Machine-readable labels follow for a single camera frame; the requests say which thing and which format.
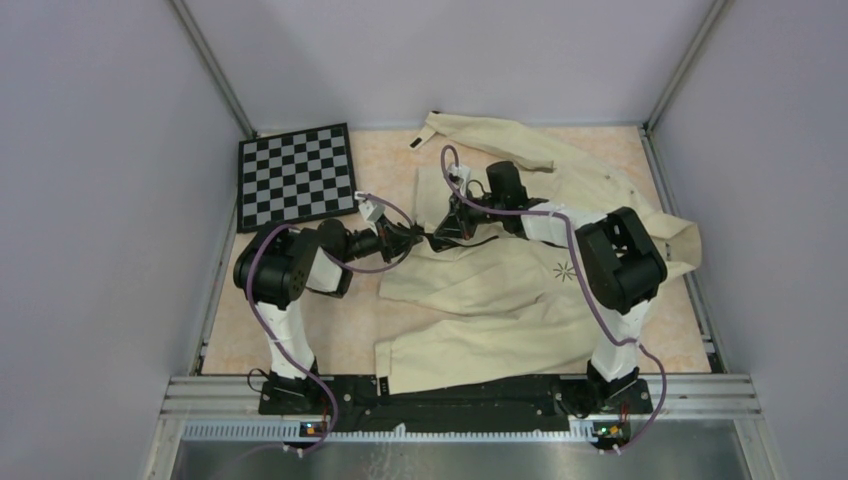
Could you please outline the black and grey checkerboard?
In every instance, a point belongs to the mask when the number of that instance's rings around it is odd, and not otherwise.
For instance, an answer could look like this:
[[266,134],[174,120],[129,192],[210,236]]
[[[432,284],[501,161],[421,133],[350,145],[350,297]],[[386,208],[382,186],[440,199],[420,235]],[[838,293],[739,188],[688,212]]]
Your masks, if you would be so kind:
[[239,143],[237,231],[355,213],[348,126],[338,123]]

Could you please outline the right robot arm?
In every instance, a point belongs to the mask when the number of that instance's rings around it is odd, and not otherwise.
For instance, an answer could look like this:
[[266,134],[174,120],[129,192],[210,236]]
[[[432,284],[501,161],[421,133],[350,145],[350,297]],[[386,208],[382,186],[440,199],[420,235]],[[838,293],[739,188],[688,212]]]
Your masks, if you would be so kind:
[[501,161],[487,167],[489,188],[475,197],[468,167],[441,163],[451,191],[438,239],[467,239],[480,225],[499,223],[522,239],[564,248],[581,295],[602,336],[587,363],[586,380],[564,393],[558,407],[585,418],[612,412],[639,379],[641,331],[652,300],[668,277],[665,261],[637,212],[620,207],[586,213],[528,195],[517,167]]

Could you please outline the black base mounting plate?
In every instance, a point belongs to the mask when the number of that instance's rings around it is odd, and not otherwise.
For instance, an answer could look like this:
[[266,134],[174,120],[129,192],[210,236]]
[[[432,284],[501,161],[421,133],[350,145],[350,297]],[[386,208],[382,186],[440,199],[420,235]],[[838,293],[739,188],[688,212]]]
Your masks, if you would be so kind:
[[339,433],[382,432],[404,425],[412,433],[565,431],[591,415],[622,420],[650,414],[643,379],[608,389],[584,375],[534,374],[415,393],[392,393],[373,375],[323,377],[329,408],[313,416]]

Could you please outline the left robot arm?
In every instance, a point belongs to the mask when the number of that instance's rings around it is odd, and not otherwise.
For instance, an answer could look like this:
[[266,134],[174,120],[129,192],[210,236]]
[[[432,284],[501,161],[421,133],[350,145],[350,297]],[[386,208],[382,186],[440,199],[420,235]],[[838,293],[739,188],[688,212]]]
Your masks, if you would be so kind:
[[386,217],[363,230],[328,219],[315,228],[280,224],[258,231],[236,260],[233,282],[257,314],[272,355],[260,390],[260,414],[317,414],[331,405],[307,339],[303,294],[342,298],[353,278],[352,261],[372,255],[386,264],[401,261],[424,237],[422,227]]

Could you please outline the aluminium front rail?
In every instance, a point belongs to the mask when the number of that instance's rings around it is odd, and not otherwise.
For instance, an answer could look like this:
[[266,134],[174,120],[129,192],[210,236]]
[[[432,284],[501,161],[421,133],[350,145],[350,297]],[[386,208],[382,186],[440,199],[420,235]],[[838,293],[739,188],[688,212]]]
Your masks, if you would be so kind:
[[643,375],[579,413],[580,375],[388,395],[327,381],[285,405],[258,376],[173,378],[148,479],[772,479],[760,402],[740,374]]

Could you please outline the cream zip-up jacket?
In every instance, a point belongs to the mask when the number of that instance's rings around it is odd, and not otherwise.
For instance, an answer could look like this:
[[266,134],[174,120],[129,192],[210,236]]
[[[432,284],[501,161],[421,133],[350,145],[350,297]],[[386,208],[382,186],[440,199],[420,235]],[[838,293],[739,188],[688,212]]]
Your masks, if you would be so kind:
[[[701,262],[698,226],[665,213],[655,190],[564,140],[513,120],[431,113],[419,139],[450,142],[515,161],[533,197],[577,212],[634,209],[664,256],[668,278],[644,317],[642,339],[669,370],[705,373],[706,351],[685,296]],[[382,277],[384,300],[426,309],[430,324],[375,345],[375,371],[391,393],[410,393],[567,371],[612,347],[590,311],[569,253],[496,236],[472,248],[413,250]]]

